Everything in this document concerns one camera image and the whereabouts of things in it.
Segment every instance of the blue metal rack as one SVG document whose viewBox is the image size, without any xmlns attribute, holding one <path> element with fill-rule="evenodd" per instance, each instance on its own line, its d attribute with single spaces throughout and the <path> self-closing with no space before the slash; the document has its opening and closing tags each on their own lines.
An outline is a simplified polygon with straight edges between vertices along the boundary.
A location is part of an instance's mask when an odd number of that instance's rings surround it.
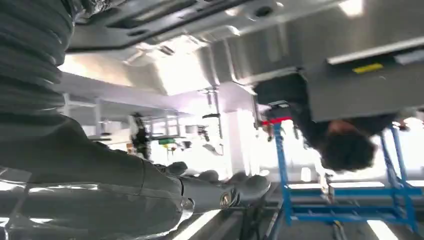
<svg viewBox="0 0 424 240">
<path fill-rule="evenodd" d="M 281 124 L 276 123 L 273 126 L 275 143 L 277 149 L 279 173 L 281 178 L 281 191 L 283 205 L 279 211 L 283 215 L 285 222 L 290 226 L 293 220 L 297 221 L 316 221 L 325 223 L 340 222 L 366 222 L 368 220 L 380 220 L 387 223 L 404 224 L 410 227 L 414 232 L 418 232 L 415 220 L 415 211 L 411 196 L 420 196 L 422 191 L 420 188 L 412 187 L 407 183 L 407 174 L 405 164 L 402 157 L 401 144 L 399 141 L 398 131 L 391 127 L 394 145 L 396 149 L 397 160 L 399 162 L 400 177 L 397 176 L 393 162 L 387 151 L 387 145 L 384 136 L 381 134 L 381 146 L 384 154 L 385 164 L 387 166 L 387 177 L 390 184 L 389 187 L 373 187 L 373 188 L 341 188 L 334 190 L 334 196 L 349 197 L 381 197 L 388 196 L 392 199 L 392 205 L 389 206 L 359 206 L 359 205 L 298 205 L 292 203 L 295 197 L 320 197 L 323 193 L 321 189 L 303 189 L 292 190 L 289 188 L 289 180 L 286 167 L 286 158 L 283 148 L 283 136 L 281 135 Z M 278 222 L 274 224 L 271 232 L 278 232 Z"/>
</svg>

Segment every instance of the blue cart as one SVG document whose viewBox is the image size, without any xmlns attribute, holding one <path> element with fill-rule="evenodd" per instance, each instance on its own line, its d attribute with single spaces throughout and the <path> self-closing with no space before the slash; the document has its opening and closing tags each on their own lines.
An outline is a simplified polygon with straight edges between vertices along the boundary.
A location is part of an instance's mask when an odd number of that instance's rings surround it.
<svg viewBox="0 0 424 240">
<path fill-rule="evenodd" d="M 389 186 L 381 188 L 341 188 L 323 191 L 322 189 L 305 189 L 302 191 L 293 191 L 289 188 L 289 180 L 286 167 L 286 158 L 283 148 L 283 136 L 281 135 L 281 123 L 273 126 L 277 157 L 279 164 L 279 173 L 281 177 L 281 191 L 283 204 L 278 212 L 275 224 L 272 226 L 268 239 L 274 239 L 278 234 L 279 221 L 285 219 L 287 225 L 292 221 L 315 221 L 332 224 L 334 228 L 334 238 L 344 240 L 346 235 L 343 231 L 343 222 L 366 222 L 368 220 L 379 220 L 386 223 L 407 225 L 409 228 L 418 232 L 418 226 L 415 219 L 415 210 L 411 196 L 420 196 L 420 188 L 412 187 L 407 183 L 407 173 L 402 157 L 401 144 L 399 141 L 398 130 L 391 127 L 394 145 L 396 149 L 397 160 L 399 162 L 400 177 L 397 176 L 393 162 L 387 150 L 387 144 L 384 136 L 381 134 L 381 146 L 384 154 L 385 164 L 387 166 L 387 177 Z M 382 197 L 389 196 L 391 204 L 388 206 L 366 206 L 366 205 L 337 205 L 336 201 L 329 200 L 323 205 L 302 205 L 294 204 L 292 198 L 295 197 L 322 197 L 324 195 L 330 198 L 338 196 L 349 197 Z"/>
</svg>

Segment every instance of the bolt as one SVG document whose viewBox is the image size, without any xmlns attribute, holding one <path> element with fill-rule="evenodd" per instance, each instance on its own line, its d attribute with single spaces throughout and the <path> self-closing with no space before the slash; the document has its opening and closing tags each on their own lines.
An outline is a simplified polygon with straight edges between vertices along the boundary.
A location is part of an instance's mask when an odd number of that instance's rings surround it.
<svg viewBox="0 0 424 240">
<path fill-rule="evenodd" d="M 231 196 L 228 193 L 224 193 L 221 196 L 221 208 L 228 208 L 230 206 L 231 203 Z"/>
</svg>

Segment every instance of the ceiling light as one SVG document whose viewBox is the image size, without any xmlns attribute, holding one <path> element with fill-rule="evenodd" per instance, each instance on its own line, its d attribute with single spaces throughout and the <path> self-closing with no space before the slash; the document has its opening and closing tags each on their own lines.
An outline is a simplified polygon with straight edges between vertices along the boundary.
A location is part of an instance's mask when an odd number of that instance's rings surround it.
<svg viewBox="0 0 424 240">
<path fill-rule="evenodd" d="M 395 234 L 384 222 L 379 220 L 368 220 L 367 223 L 379 240 L 398 240 Z"/>
<path fill-rule="evenodd" d="M 339 7 L 348 17 L 360 16 L 364 13 L 364 0 L 346 0 Z"/>
</svg>

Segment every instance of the reflective silver surface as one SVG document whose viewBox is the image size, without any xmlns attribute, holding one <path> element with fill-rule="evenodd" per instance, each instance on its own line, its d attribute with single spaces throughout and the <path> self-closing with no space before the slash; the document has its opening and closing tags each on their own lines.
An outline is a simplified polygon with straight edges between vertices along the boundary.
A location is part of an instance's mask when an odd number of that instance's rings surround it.
<svg viewBox="0 0 424 240">
<path fill-rule="evenodd" d="M 28 172 L 2 168 L 1 239 L 152 239 L 175 229 L 194 209 L 190 200 L 166 191 L 94 182 L 31 183 L 36 181 Z M 167 212 L 179 214 L 166 219 Z"/>
<path fill-rule="evenodd" d="M 199 90 L 215 85 L 217 80 L 227 82 L 234 77 L 244 83 L 265 80 L 281 74 L 282 68 L 290 65 L 283 63 L 288 57 L 284 26 L 274 26 L 326 9 L 337 2 L 340 1 L 254 0 L 171 30 L 156 37 L 155 43 L 146 41 L 124 50 L 68 55 L 61 69 L 162 95 Z M 120 11 L 148 9 L 152 4 L 152 1 L 128 1 L 120 7 Z M 205 5 L 205 2 L 199 1 L 198 4 Z M 262 7 L 270 8 L 269 15 L 255 16 Z M 143 26 L 156 29 L 173 21 L 171 15 L 166 19 L 160 18 Z M 223 44 L 222 40 L 227 38 L 232 38 L 230 43 Z M 101 37 L 102 42 L 106 40 L 111 39 L 107 35 Z M 210 45 L 212 53 L 205 48 L 207 45 Z M 164 46 L 174 52 L 172 56 L 161 51 Z M 230 61 L 233 61 L 234 77 L 227 74 L 231 70 Z"/>
</svg>

